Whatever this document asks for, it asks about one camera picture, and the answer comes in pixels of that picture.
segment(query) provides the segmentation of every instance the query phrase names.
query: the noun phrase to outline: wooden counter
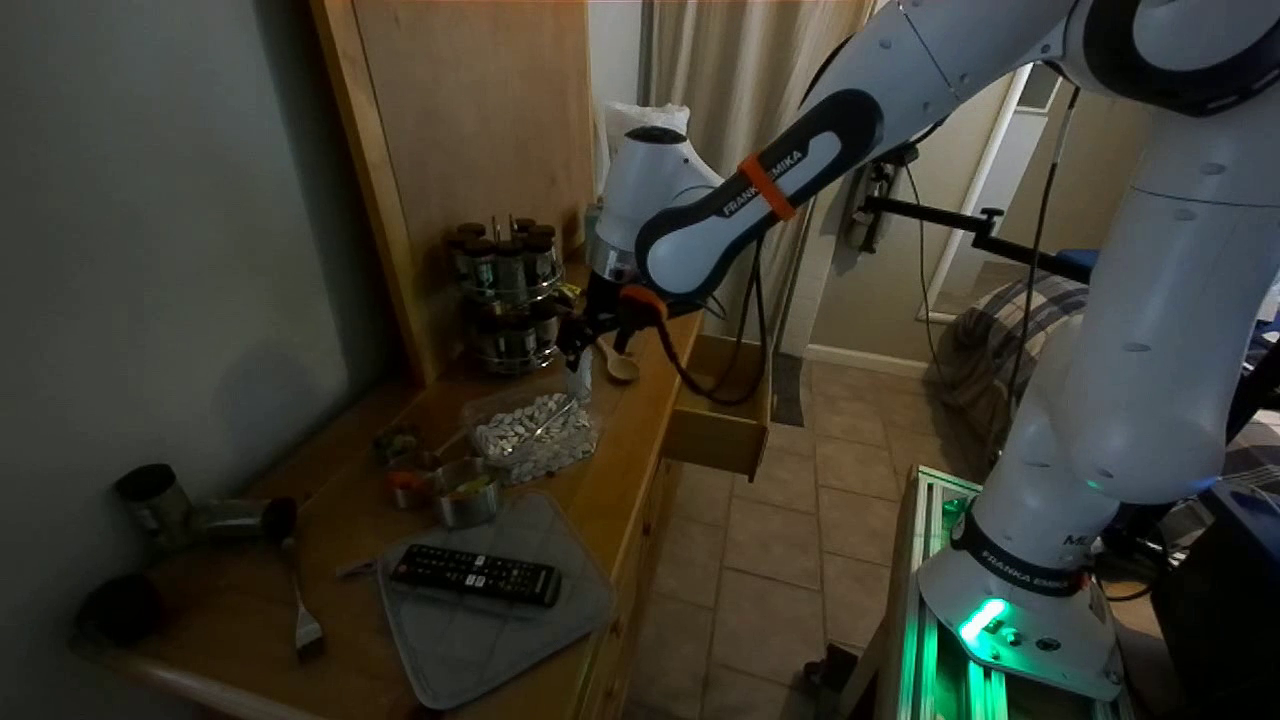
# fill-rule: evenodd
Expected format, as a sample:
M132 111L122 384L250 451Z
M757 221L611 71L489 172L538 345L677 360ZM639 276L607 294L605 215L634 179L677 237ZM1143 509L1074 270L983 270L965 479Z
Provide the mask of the wooden counter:
M670 325L680 356L692 351L695 320ZM548 493L568 530L614 589L614 624L557 652L509 687L459 715L614 715L628 682L645 589L664 520L664 431L677 410L677 378L652 332L634 339L639 384L594 382L594 456ZM370 439L414 428L429 444L457 428L457 411L510 384L459 378L429 397L380 390L328 424L308 447L256 484L258 497L292 493L301 515L301 584L315 610L328 652L313 666L292 656L292 589L270 550L183 553L150 572L166 605L166 627L106 666L228 715L414 715L411 687L393 648L376 581L337 581L380 550L429 530L380 490Z

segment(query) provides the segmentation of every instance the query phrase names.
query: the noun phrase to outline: wall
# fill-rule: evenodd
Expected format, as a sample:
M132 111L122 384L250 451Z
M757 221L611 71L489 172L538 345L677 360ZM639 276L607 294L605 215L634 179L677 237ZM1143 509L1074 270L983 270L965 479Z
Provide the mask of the wall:
M233 493L387 372L305 5L0 5L0 715L183 715L69 652L106 484Z
M594 123L607 106L639 106L645 0L588 0ZM605 188L605 127L594 127L594 188Z
M1072 88L1054 93L1043 146L1037 150L1026 177L1006 208L998 237L1037 237L1041 188L1053 164L1053 140L1062 131L1059 169L1053 179L1053 206L1043 215L1043 249L1101 249L1110 215L1133 186L1137 151L1143 138L1143 107L1116 97L1080 97L1066 122Z
M934 206L934 208L965 206L968 179L978 164L978 151L986 146L1003 93L1006 93L1003 79L983 88L978 97L959 106L934 138L920 146L920 160L910 164L920 206ZM865 356L892 356L892 360L925 360L926 325L920 325L920 303L926 294L926 276L944 251L944 241L946 241L946 227L925 227L925 249L920 249L917 221L882 221L877 257L860 257L854 270L829 276L813 345L837 347L844 356L865 351Z

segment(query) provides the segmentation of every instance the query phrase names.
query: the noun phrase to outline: tile floor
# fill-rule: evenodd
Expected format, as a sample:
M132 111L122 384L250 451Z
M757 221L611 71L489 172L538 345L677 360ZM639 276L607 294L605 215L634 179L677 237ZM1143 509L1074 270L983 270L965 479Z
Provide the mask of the tile floor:
M805 370L805 428L774 424L757 484L677 468L630 666L630 720L774 720L824 643L865 652L917 463L971 477L920 378Z

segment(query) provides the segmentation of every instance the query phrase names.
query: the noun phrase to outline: wooden cabinet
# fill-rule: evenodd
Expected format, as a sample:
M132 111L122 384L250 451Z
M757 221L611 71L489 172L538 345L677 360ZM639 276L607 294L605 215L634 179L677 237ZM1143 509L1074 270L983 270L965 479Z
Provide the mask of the wooden cabinet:
M620 715L628 706L630 652L634 652L639 624L645 624L645 599L648 599L652 572L654 572L666 500L670 500L670 472L666 472L666 463L661 463L648 479L639 526L623 539L623 558L620 558L614 584L611 584L614 589L614 621L594 642L594 661L590 661L578 715L607 720L607 715Z
M457 223L533 215L577 241L590 200L585 0L313 0L403 365L457 365Z

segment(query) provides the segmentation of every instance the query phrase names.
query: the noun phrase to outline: electronic device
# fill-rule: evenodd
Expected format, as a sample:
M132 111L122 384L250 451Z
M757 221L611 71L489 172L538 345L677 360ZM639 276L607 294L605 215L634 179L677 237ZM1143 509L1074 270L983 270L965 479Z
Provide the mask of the electronic device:
M407 546L393 565L393 584L553 610L563 577L553 565Z

